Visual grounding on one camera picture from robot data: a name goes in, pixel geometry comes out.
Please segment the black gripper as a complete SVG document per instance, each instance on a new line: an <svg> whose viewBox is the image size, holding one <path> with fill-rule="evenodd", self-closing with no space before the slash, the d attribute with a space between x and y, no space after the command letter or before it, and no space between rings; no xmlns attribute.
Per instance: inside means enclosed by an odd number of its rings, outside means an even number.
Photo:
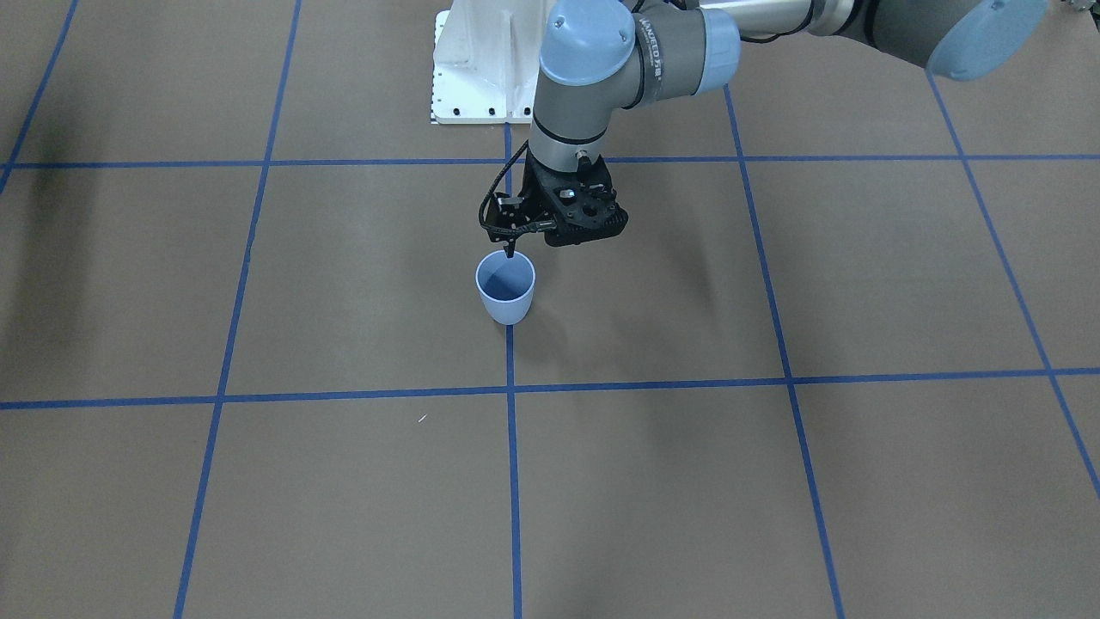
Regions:
<svg viewBox="0 0 1100 619"><path fill-rule="evenodd" d="M529 154L522 172L522 188L518 196L494 197L495 226L517 226L522 234L542 234L547 246L565 246L565 215L560 212L560 199L556 191L566 188L566 179L560 172L535 161ZM505 239L505 255L515 257L516 234Z"/></svg>

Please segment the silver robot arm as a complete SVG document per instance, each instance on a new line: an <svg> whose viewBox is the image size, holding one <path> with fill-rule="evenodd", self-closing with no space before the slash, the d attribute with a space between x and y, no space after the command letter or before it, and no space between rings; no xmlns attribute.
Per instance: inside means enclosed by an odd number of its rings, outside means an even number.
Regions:
<svg viewBox="0 0 1100 619"><path fill-rule="evenodd" d="M1023 46L1045 1L558 1L540 46L522 188L490 191L480 226L512 258L518 240L551 247L617 236L617 200L602 142L616 110L732 81L743 44L802 32L856 40L933 76L975 81Z"/></svg>

